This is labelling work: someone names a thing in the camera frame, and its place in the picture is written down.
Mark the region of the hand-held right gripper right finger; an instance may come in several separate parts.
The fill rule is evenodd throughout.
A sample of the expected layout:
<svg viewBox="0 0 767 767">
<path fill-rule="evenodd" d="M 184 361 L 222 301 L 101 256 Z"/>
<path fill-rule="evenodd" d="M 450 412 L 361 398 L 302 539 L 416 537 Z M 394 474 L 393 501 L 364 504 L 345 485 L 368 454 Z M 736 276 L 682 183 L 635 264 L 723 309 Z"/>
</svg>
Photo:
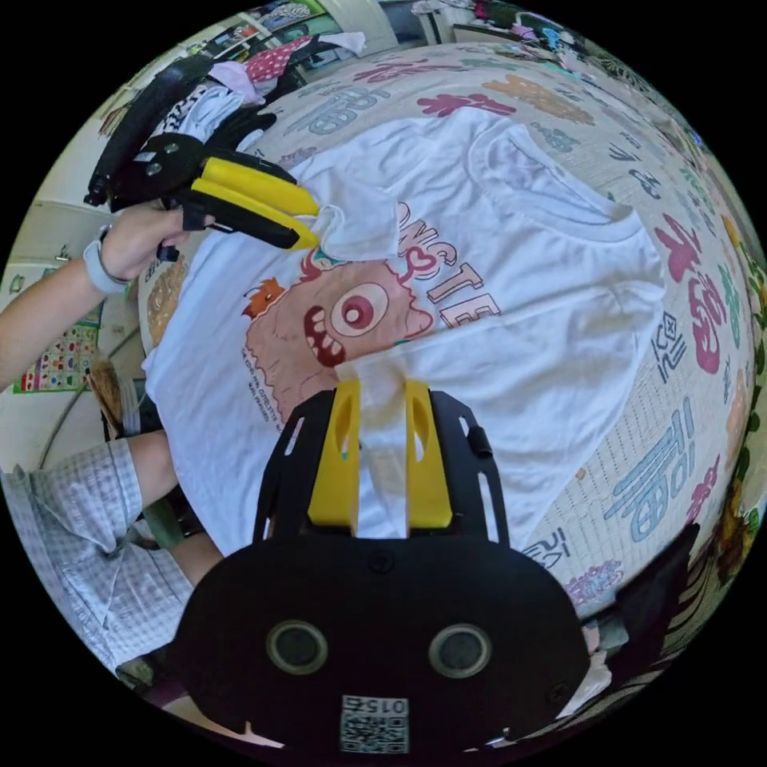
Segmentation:
<svg viewBox="0 0 767 767">
<path fill-rule="evenodd" d="M 447 529 L 452 511 L 428 386 L 405 383 L 406 519 L 409 529 Z"/>
</svg>

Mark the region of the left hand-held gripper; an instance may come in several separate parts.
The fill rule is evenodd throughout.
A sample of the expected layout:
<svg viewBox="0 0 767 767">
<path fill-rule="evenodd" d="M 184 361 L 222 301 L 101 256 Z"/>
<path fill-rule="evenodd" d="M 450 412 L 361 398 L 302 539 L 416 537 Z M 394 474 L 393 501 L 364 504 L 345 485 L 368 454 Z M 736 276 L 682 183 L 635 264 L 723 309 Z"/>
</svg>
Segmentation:
<svg viewBox="0 0 767 767">
<path fill-rule="evenodd" d="M 183 227 L 246 234 L 279 249 L 311 249 L 319 237 L 297 215 L 320 206 L 287 171 L 260 157 L 210 149 L 185 134 L 163 133 L 109 176 L 112 213 L 160 201 L 181 209 Z"/>
</svg>

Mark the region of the person's left hand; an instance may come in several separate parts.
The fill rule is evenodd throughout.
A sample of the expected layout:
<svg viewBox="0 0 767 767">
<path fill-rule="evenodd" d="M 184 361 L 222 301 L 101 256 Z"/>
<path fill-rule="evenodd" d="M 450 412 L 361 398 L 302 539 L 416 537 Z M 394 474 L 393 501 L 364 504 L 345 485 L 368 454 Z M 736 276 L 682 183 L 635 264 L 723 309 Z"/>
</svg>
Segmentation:
<svg viewBox="0 0 767 767">
<path fill-rule="evenodd" d="M 101 264 L 114 280 L 137 277 L 163 246 L 186 239 L 183 212 L 161 203 L 134 205 L 120 212 L 101 240 Z"/>
</svg>

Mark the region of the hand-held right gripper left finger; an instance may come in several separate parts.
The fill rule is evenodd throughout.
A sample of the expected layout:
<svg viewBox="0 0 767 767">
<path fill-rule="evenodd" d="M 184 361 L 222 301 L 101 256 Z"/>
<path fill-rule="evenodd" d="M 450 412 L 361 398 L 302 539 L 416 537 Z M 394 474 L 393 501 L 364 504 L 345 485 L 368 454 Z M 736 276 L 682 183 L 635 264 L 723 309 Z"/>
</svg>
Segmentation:
<svg viewBox="0 0 767 767">
<path fill-rule="evenodd" d="M 360 383 L 335 390 L 308 507 L 318 527 L 356 529 L 360 500 Z"/>
</svg>

